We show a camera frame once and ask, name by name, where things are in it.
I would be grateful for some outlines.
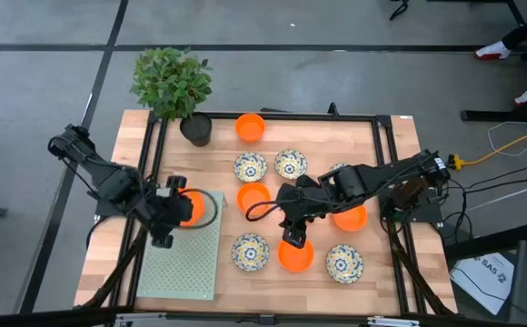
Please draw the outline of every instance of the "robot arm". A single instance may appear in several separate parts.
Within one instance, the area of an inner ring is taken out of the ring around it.
[[[307,175],[296,185],[282,184],[276,201],[285,213],[280,224],[283,240],[302,248],[306,240],[306,222],[327,213],[342,213],[362,205],[379,192],[395,185],[391,202],[406,210],[415,206],[424,190],[441,189],[450,178],[437,153],[421,152],[411,158],[377,167],[366,164],[346,166],[318,177],[318,183]]]
[[[65,132],[54,136],[48,145],[51,154],[60,160],[79,164],[92,177],[94,190],[88,192],[98,202],[107,202],[124,215],[135,217],[153,238],[153,245],[170,248],[173,236],[169,233],[180,222],[191,219],[191,200],[179,193],[186,179],[170,176],[166,182],[169,193],[156,194],[157,186],[144,181],[133,167],[104,160],[95,150],[88,131],[68,125]]]

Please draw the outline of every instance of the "pegboard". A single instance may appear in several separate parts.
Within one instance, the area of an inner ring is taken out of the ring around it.
[[[209,193],[219,208],[212,224],[197,230],[173,230],[173,247],[170,249],[152,246],[151,237],[146,238],[137,296],[214,299],[224,194]],[[203,198],[205,212],[197,224],[208,221],[214,214],[213,203],[204,195]]]

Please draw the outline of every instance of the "green plant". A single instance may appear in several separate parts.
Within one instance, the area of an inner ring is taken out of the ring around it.
[[[207,59],[199,63],[196,56],[185,57],[173,48],[148,49],[136,59],[130,93],[161,118],[187,118],[212,92],[211,77],[204,72],[211,70]]]

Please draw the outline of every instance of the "black plant pot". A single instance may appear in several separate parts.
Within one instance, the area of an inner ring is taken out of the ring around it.
[[[194,146],[205,146],[211,141],[211,118],[202,113],[193,113],[181,121],[181,133]]]

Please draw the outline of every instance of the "orange cup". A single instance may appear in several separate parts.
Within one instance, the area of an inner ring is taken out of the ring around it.
[[[237,205],[242,213],[246,213],[252,205],[262,201],[270,201],[270,199],[270,191],[262,183],[244,184],[237,192]],[[250,216],[254,217],[264,214],[269,206],[269,204],[264,204],[256,207],[250,212]]]
[[[367,221],[364,205],[357,206],[343,213],[333,213],[332,216],[336,225],[346,232],[360,231]]]
[[[302,249],[298,249],[286,241],[280,241],[278,246],[278,260],[282,267],[290,273],[301,273],[312,265],[314,248],[306,240]]]
[[[256,142],[265,131],[265,121],[259,114],[242,114],[235,121],[235,131],[246,142]]]
[[[203,200],[203,195],[199,192],[187,192],[183,193],[183,195],[187,196],[191,200],[191,203],[193,204],[193,212],[191,213],[191,220],[188,222],[181,222],[181,225],[193,226],[199,221],[205,212],[205,201]]]

